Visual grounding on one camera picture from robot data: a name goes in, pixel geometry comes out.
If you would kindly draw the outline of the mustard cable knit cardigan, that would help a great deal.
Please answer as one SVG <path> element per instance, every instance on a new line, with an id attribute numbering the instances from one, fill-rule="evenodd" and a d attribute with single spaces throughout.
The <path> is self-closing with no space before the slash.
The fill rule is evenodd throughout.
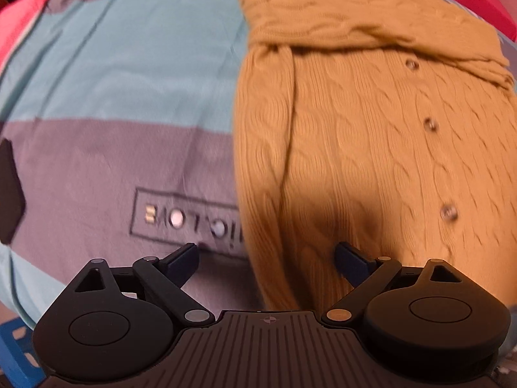
<path id="1" fill-rule="evenodd" d="M 516 94 L 488 23 L 444 0 L 238 0 L 238 206 L 266 306 L 323 312 L 349 242 L 448 261 L 516 302 Z"/>

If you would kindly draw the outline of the blue plastic crate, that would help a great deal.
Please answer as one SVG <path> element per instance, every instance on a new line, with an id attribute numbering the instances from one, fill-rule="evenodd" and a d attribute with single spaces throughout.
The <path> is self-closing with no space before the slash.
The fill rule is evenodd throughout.
<path id="1" fill-rule="evenodd" d="M 32 330 L 21 318 L 1 325 L 1 371 L 12 387 L 37 387 L 45 378 L 32 346 Z"/>

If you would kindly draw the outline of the blue grey striped bedspread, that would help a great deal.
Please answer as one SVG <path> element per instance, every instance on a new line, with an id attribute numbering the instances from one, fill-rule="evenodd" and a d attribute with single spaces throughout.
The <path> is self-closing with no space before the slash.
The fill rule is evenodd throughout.
<path id="1" fill-rule="evenodd" d="M 234 103 L 250 26 L 238 0 L 76 0 L 1 66 L 1 136 L 26 211 L 1 299 L 33 326 L 83 265 L 202 246 L 187 290 L 269 309 L 245 247 Z"/>

